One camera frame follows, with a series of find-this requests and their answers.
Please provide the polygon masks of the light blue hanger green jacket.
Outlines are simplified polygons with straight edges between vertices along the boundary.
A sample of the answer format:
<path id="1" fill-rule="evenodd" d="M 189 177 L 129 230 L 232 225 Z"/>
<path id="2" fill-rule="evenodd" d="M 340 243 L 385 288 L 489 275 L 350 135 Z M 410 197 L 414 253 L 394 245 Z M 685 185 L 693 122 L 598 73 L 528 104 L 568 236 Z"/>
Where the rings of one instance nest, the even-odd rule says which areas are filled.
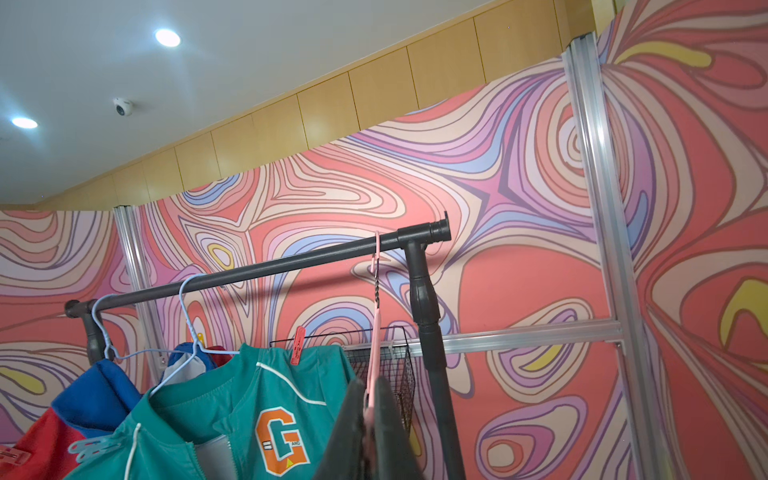
<path id="1" fill-rule="evenodd" d="M 195 274 L 183 280 L 178 291 L 179 303 L 182 309 L 182 313 L 184 315 L 186 326 L 188 328 L 188 331 L 192 340 L 191 351 L 186 355 L 182 353 L 182 356 L 185 355 L 185 358 L 174 363 L 171 367 L 170 373 L 163 374 L 163 377 L 159 382 L 159 384 L 149 392 L 150 397 L 157 394 L 164 387 L 167 387 L 169 385 L 181 384 L 201 376 L 203 373 L 206 372 L 206 370 L 204 369 L 204 362 L 203 362 L 204 358 L 210 359 L 212 356 L 232 357 L 239 354 L 238 351 L 216 350 L 212 348 L 207 348 L 204 346 L 203 342 L 200 340 L 198 332 L 195 329 L 195 326 L 191 320 L 191 316 L 189 314 L 187 305 L 184 300 L 186 287 L 193 279 L 196 279 L 198 277 L 202 277 L 202 274 Z"/>

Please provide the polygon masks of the green kids jacket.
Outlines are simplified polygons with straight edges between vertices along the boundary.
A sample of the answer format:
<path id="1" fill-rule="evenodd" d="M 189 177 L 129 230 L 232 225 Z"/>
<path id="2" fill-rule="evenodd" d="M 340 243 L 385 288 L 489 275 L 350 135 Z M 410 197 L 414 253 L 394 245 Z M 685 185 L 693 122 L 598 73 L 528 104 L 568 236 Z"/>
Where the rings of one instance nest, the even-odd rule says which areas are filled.
<path id="1" fill-rule="evenodd" d="M 72 479 L 311 479 L 356 374 L 337 345 L 244 345 L 225 365 L 147 393 L 114 433 L 79 444 Z"/>

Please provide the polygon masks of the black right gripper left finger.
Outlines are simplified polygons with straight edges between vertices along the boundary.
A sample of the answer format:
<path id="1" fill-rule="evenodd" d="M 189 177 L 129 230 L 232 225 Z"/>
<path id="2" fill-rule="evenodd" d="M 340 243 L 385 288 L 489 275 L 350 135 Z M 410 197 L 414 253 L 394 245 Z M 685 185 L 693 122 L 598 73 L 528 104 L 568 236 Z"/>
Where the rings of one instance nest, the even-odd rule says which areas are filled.
<path id="1" fill-rule="evenodd" d="M 365 453 L 365 385 L 353 380 L 336 419 L 315 480 L 362 480 L 368 478 Z"/>

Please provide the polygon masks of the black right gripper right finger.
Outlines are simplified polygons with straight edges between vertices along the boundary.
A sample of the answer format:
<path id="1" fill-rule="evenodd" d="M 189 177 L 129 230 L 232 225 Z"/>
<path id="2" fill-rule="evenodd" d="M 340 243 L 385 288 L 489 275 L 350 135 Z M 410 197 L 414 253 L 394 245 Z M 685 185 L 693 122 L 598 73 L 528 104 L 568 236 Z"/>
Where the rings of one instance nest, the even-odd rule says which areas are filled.
<path id="1" fill-rule="evenodd" d="M 374 384 L 373 420 L 373 478 L 422 479 L 421 468 L 402 425 L 395 395 L 389 381 L 384 377 L 379 377 Z"/>

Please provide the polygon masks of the pink plastic hanger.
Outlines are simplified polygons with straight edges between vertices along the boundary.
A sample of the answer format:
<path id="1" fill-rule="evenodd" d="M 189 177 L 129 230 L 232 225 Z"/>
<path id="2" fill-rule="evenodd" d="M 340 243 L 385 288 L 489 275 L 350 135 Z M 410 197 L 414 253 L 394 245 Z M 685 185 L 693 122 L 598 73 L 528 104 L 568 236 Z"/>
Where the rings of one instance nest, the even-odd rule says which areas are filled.
<path id="1" fill-rule="evenodd" d="M 366 390 L 363 403 L 363 473 L 364 479 L 373 479 L 376 463 L 375 447 L 375 385 L 380 376 L 380 346 L 381 346 L 381 302 L 380 302 L 380 256 L 381 239 L 375 233 L 375 249 L 371 260 L 371 273 L 374 279 L 374 312 L 371 330 L 370 355 L 366 377 Z"/>

